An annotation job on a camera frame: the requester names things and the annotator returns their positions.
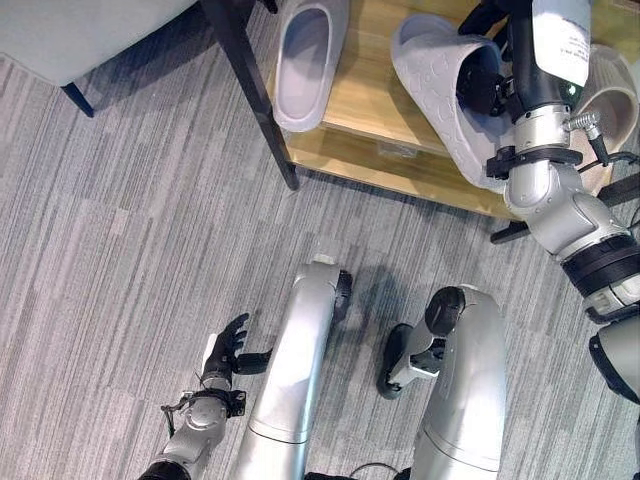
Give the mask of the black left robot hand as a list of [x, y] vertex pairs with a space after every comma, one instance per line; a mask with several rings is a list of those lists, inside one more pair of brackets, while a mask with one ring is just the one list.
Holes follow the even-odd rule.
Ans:
[[272, 349], [261, 353], [237, 354], [244, 347], [247, 336], [244, 324], [248, 319], [248, 313], [237, 316], [216, 336], [203, 366], [201, 384], [205, 388], [211, 388], [213, 381], [224, 380], [230, 389], [234, 374], [250, 376], [267, 370]]

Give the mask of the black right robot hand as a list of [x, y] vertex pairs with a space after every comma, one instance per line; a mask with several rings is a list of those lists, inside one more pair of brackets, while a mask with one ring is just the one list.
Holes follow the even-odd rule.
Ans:
[[484, 35], [507, 23], [493, 38], [511, 74], [473, 54], [463, 61], [456, 96], [461, 106], [517, 121], [551, 104], [572, 109], [586, 84], [591, 40], [590, 1], [482, 1], [458, 28], [460, 35]]

